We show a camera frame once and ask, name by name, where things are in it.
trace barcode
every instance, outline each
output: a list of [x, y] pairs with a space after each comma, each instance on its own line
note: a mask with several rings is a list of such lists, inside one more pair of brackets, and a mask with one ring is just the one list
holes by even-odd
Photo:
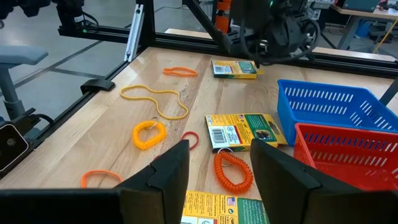
[[226, 139], [224, 138], [223, 131], [221, 129], [212, 129], [213, 140], [215, 143], [225, 143]]
[[216, 72], [223, 72], [223, 67], [215, 66]]

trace blue plastic basket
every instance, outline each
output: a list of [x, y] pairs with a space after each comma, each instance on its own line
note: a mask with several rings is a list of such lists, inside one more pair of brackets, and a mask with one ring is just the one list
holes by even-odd
[[367, 89], [278, 80], [278, 115], [293, 146], [296, 123], [398, 133], [398, 117]]

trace orange coiled keychain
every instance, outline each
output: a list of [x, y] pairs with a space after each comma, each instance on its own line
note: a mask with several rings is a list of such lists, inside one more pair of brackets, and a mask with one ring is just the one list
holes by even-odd
[[[226, 161], [234, 164], [242, 169], [244, 172], [244, 181], [240, 184], [232, 183], [227, 176], [225, 176], [223, 172], [223, 165], [222, 160], [225, 159]], [[241, 159], [229, 154], [227, 152], [219, 152], [214, 156], [214, 170], [216, 173], [216, 177], [221, 185], [230, 192], [234, 194], [241, 194], [248, 191], [253, 183], [253, 173], [251, 172], [250, 167]]]
[[[153, 127], [156, 127], [159, 130], [159, 133], [155, 135], [154, 137], [148, 139], [147, 141], [143, 142], [139, 139], [139, 132], [146, 128], [146, 129], [151, 129]], [[156, 121], [151, 120], [151, 121], [143, 121], [137, 126], [134, 127], [134, 129], [131, 132], [131, 138], [132, 142], [134, 145], [136, 145], [139, 149], [146, 150], [157, 143], [161, 142], [161, 140], [165, 139], [167, 135], [166, 132], [166, 127], [164, 126], [163, 123], [158, 122], [157, 118]]]

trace orange rubber band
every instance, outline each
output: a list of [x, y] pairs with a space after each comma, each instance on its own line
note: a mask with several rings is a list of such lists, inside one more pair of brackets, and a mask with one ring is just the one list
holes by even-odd
[[[145, 142], [141, 141], [139, 139], [139, 132], [144, 128], [151, 128], [153, 126], [159, 130], [159, 134], [155, 135], [154, 137], [148, 139]], [[163, 123], [157, 121], [143, 121], [134, 127], [134, 129], [131, 132], [131, 139], [134, 145], [136, 145], [139, 149], [146, 150], [156, 145], [157, 143], [161, 142], [161, 140], [166, 138], [166, 135], [167, 135], [166, 127], [164, 126]]]
[[109, 175], [111, 175], [111, 176], [113, 176], [113, 177], [118, 178], [120, 182], [123, 182], [122, 177], [121, 177], [119, 174], [114, 173], [114, 172], [112, 172], [112, 171], [109, 171], [109, 170], [90, 170], [90, 171], [88, 171], [87, 173], [85, 173], [85, 174], [83, 175], [83, 177], [81, 177], [80, 185], [81, 185], [81, 187], [82, 187], [83, 189], [86, 189], [86, 188], [87, 188], [87, 177], [88, 177], [89, 175], [93, 175], [93, 174], [109, 174]]
[[[223, 172], [223, 166], [221, 165], [221, 161], [225, 159], [226, 161], [237, 165], [238, 167], [242, 168], [244, 172], [244, 181], [240, 184], [232, 183], [227, 176], [225, 176]], [[248, 191], [253, 184], [253, 173], [250, 170], [250, 167], [241, 159], [229, 154], [227, 152], [220, 152], [214, 156], [214, 170], [216, 173], [216, 177], [220, 184], [230, 192], [234, 194], [241, 194]]]
[[165, 75], [175, 75], [180, 77], [195, 77], [198, 75], [198, 72], [185, 67], [172, 67], [172, 68], [164, 68], [163, 74]]

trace black metal frame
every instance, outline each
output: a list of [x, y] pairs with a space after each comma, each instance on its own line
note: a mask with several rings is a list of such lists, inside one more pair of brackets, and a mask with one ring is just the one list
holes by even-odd
[[[144, 21], [142, 24], [141, 37], [139, 41], [139, 53], [144, 51], [147, 47], [160, 47], [165, 49], [184, 50], [189, 52], [198, 52], [211, 55], [230, 56], [224, 47], [223, 35], [217, 31], [213, 22], [209, 20], [206, 14], [202, 11], [199, 4], [195, 0], [183, 0], [193, 15], [199, 20], [201, 25], [210, 34], [212, 39], [204, 39], [199, 37], [189, 37], [183, 35], [164, 34], [155, 32], [155, 15], [153, 0], [136, 0], [137, 4], [144, 5]], [[60, 35], [69, 37], [79, 37], [85, 39], [103, 40], [110, 42], [127, 43], [129, 37], [129, 29], [99, 26], [98, 29], [90, 27], [90, 29], [81, 30], [67, 30], [62, 26], [58, 29]], [[369, 60], [363, 58], [347, 57], [340, 55], [328, 55], [312, 53], [313, 60], [300, 59], [293, 62], [285, 63], [286, 65], [293, 65], [305, 68], [316, 68], [320, 70], [328, 70], [343, 73], [354, 73], [358, 75], [367, 75], [373, 77], [383, 78], [398, 78], [398, 62], [387, 62], [382, 60]], [[112, 80], [122, 69], [128, 65], [123, 62], [115, 68], [110, 74], [106, 76], [106, 80]], [[382, 103], [385, 105], [397, 93], [398, 84], [394, 82], [393, 85], [386, 91], [382, 97]], [[64, 111], [58, 118], [55, 119], [54, 125], [46, 127], [40, 139], [45, 139], [50, 136], [56, 129], [58, 129], [66, 120], [75, 114], [85, 103], [87, 103], [96, 93], [85, 93], [78, 101], [71, 107]]]

